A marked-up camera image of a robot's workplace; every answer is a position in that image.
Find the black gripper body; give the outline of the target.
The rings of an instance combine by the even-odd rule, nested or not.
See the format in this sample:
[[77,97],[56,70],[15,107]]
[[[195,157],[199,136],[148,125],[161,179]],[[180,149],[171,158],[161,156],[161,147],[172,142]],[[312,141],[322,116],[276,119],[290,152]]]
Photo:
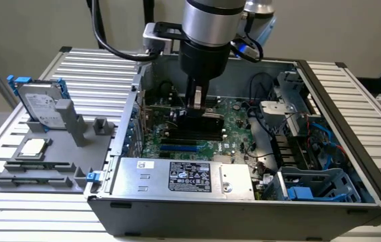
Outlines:
[[192,41],[179,44],[179,67],[199,84],[219,77],[224,71],[230,54],[230,44],[219,47],[199,45]]

